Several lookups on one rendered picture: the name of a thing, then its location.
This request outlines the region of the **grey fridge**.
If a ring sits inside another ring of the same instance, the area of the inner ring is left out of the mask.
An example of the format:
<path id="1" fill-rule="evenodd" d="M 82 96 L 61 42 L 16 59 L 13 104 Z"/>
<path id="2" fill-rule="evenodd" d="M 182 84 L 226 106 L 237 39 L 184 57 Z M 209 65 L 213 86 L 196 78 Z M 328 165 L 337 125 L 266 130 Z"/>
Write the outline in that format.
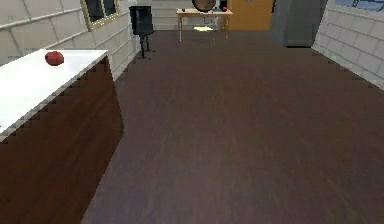
<path id="1" fill-rule="evenodd" d="M 313 45 L 328 0 L 273 0 L 269 34 L 281 46 Z"/>

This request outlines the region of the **gold framed window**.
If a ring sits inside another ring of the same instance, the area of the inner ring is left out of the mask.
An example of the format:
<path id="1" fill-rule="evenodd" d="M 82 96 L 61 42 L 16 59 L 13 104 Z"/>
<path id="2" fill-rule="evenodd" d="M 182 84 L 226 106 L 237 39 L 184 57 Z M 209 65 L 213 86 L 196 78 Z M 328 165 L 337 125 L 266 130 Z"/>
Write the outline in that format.
<path id="1" fill-rule="evenodd" d="M 120 16 L 117 0 L 80 0 L 89 32 L 115 21 Z"/>

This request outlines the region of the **blue window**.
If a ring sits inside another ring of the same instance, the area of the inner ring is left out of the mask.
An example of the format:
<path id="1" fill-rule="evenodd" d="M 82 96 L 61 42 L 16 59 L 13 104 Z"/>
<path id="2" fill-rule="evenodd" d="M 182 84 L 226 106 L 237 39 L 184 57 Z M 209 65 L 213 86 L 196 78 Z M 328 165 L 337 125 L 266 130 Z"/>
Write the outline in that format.
<path id="1" fill-rule="evenodd" d="M 335 0 L 340 6 L 379 12 L 384 9 L 384 0 Z"/>

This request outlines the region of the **dark round pan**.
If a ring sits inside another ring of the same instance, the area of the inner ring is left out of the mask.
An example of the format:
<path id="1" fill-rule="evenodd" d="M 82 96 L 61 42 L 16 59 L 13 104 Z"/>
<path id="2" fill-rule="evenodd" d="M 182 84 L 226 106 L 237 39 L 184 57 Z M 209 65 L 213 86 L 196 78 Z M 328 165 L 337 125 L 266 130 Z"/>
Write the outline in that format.
<path id="1" fill-rule="evenodd" d="M 192 4 L 199 12 L 206 13 L 215 7 L 216 0 L 192 0 Z"/>

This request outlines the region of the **red tomato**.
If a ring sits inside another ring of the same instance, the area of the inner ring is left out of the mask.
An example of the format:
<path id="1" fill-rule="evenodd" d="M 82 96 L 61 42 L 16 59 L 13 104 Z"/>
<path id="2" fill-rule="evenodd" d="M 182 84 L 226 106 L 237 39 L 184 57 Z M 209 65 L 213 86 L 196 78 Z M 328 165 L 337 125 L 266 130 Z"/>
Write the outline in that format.
<path id="1" fill-rule="evenodd" d="M 64 56 L 58 51 L 50 51 L 45 54 L 45 61 L 51 66 L 59 66 L 64 62 Z"/>

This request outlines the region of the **brown counter with white top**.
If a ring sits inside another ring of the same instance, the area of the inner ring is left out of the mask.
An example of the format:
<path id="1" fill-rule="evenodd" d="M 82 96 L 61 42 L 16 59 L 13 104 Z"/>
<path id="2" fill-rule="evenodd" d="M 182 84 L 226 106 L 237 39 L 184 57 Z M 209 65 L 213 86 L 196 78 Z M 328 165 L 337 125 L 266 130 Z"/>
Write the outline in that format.
<path id="1" fill-rule="evenodd" d="M 80 224 L 123 135 L 104 50 L 0 67 L 0 224 Z"/>

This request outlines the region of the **orange wooden door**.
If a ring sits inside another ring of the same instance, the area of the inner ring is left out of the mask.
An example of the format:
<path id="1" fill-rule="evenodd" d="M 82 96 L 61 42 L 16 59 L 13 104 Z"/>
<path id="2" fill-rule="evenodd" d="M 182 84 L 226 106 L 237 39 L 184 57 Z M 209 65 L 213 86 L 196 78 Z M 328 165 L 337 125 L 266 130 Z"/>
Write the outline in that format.
<path id="1" fill-rule="evenodd" d="M 268 30 L 273 0 L 228 0 L 232 12 L 229 29 L 238 31 Z"/>

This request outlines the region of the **light wooden table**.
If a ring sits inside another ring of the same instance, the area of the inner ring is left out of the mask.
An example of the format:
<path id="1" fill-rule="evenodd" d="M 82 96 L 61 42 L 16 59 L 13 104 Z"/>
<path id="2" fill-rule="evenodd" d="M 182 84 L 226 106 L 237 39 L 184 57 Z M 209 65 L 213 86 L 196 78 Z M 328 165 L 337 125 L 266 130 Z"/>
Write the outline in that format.
<path id="1" fill-rule="evenodd" d="M 233 12 L 230 9 L 226 11 L 213 11 L 209 12 L 200 12 L 197 9 L 177 9 L 177 24 L 178 24 L 178 34 L 179 41 L 182 41 L 182 31 L 183 31 L 183 19 L 185 17 L 215 17 L 221 18 L 220 29 L 225 33 L 225 37 L 228 37 L 228 27 L 229 27 L 229 18 L 233 15 Z"/>

